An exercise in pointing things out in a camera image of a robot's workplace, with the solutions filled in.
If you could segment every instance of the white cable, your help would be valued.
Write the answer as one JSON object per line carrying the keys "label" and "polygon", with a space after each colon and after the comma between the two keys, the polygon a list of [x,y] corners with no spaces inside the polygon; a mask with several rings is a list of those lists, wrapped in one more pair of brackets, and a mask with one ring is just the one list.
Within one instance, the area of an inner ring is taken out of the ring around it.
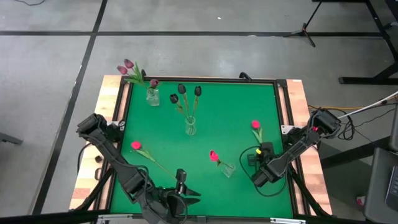
{"label": "white cable", "polygon": [[353,112],[348,113],[348,114],[344,114],[343,116],[338,117],[338,119],[345,118],[345,117],[347,117],[347,116],[349,116],[349,115],[356,114],[356,113],[359,113],[359,112],[361,112],[361,111],[363,111],[363,110],[366,110],[366,109],[368,109],[368,108],[370,108],[370,107],[372,107],[372,106],[376,106],[376,105],[380,104],[381,102],[383,102],[384,100],[387,100],[387,99],[389,99],[389,98],[392,98],[392,97],[394,97],[394,96],[396,96],[396,95],[398,95],[398,91],[396,91],[395,93],[393,93],[393,94],[391,94],[391,95],[385,97],[385,98],[382,99],[382,100],[379,100],[379,101],[373,103],[372,105],[365,106],[365,107],[362,108],[362,109],[353,111]]}

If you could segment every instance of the dark purple tulip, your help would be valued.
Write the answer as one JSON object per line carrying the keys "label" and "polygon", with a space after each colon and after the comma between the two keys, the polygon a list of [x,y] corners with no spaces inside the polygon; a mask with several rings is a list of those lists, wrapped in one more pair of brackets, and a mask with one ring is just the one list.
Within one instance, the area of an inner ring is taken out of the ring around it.
{"label": "dark purple tulip", "polygon": [[121,66],[121,65],[118,65],[118,70],[119,70],[120,73],[122,73],[122,75],[127,74],[127,69],[124,68],[124,67]]}
{"label": "dark purple tulip", "polygon": [[130,61],[129,59],[124,59],[124,65],[126,66],[126,68],[134,67],[134,63],[132,61]]}
{"label": "dark purple tulip", "polygon": [[171,94],[170,95],[170,101],[172,102],[172,104],[176,104],[178,102],[177,94]]}
{"label": "dark purple tulip", "polygon": [[180,94],[184,94],[184,93],[187,92],[187,89],[185,88],[185,85],[184,85],[184,84],[178,84],[178,92],[179,92]]}
{"label": "dark purple tulip", "polygon": [[159,81],[157,81],[156,79],[150,80],[150,87],[151,88],[156,88],[157,85],[159,85]]}
{"label": "dark purple tulip", "polygon": [[196,86],[195,87],[195,96],[200,96],[201,95],[201,86]]}

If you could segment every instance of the gray floor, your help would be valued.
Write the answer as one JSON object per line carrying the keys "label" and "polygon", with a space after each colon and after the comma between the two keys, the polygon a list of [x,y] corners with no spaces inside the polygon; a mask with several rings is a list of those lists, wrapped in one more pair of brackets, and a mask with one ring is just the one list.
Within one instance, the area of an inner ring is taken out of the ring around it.
{"label": "gray floor", "polygon": [[[27,7],[0,1],[0,30],[90,31],[100,4],[100,0],[47,0]],[[115,0],[108,1],[100,30],[287,32],[298,29],[315,6],[309,0]],[[392,21],[384,2],[375,1],[374,6],[383,22]],[[321,6],[308,30],[374,32],[377,28],[364,4],[334,3]],[[0,144],[0,204],[7,205],[0,208],[2,217],[30,212],[88,39],[0,36],[0,131],[24,139],[21,146]],[[124,58],[139,62],[149,75],[236,77],[245,71],[253,78],[302,79],[308,103],[316,106],[362,106],[396,90],[395,86],[337,82],[342,75],[371,77],[390,65],[393,59],[383,40],[313,39],[316,48],[302,38],[97,37],[43,212],[68,209],[76,158],[84,144],[77,138],[76,125],[94,111],[103,75],[118,74],[116,66]],[[356,115],[354,122],[359,124],[386,110]],[[389,134],[390,123],[391,114],[359,131],[376,140]],[[360,135],[349,142],[326,142],[339,151],[365,143]],[[338,186],[329,184],[335,175],[325,171],[334,214],[362,218],[360,208],[349,198],[354,190],[342,195]]]}

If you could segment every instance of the clear glass vase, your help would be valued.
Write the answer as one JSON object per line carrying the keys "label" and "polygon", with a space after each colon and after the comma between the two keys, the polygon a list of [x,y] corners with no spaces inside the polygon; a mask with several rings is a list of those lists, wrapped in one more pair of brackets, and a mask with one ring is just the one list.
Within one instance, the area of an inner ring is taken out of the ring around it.
{"label": "clear glass vase", "polygon": [[222,171],[225,176],[230,178],[232,174],[235,172],[235,165],[234,164],[227,164],[225,162],[222,162],[218,165],[218,168]]}
{"label": "clear glass vase", "polygon": [[193,136],[197,132],[197,127],[195,126],[196,119],[193,116],[189,116],[188,119],[185,118],[185,133],[187,135]]}
{"label": "clear glass vase", "polygon": [[147,101],[151,106],[159,106],[159,90],[158,89],[147,89]]}

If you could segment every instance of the green table surface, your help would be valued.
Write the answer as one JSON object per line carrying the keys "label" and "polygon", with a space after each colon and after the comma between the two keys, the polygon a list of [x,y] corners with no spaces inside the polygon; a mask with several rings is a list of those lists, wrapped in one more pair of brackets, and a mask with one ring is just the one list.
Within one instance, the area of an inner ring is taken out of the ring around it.
{"label": "green table surface", "polygon": [[[259,195],[253,183],[239,165],[239,155],[250,146],[258,145],[251,131],[256,119],[263,128],[263,141],[274,145],[275,153],[282,152],[277,105],[272,85],[234,83],[184,83],[192,104],[194,88],[202,87],[195,113],[197,133],[185,134],[185,119],[171,104],[169,96],[177,93],[174,82],[159,87],[160,106],[146,102],[146,90],[134,85],[129,106],[121,154],[130,164],[145,165],[156,186],[174,187],[175,179],[157,165],[132,151],[131,143],[140,141],[154,159],[175,175],[181,168],[187,172],[186,185],[201,194],[200,202],[189,206],[189,215],[218,217],[278,217],[292,218],[289,186],[275,197]],[[209,159],[215,150],[222,161],[232,163],[236,170],[227,178]],[[243,155],[245,169],[249,167]],[[267,183],[260,191],[273,194],[281,189],[285,179]],[[139,204],[132,205],[116,181],[111,201],[111,213],[140,213]]]}

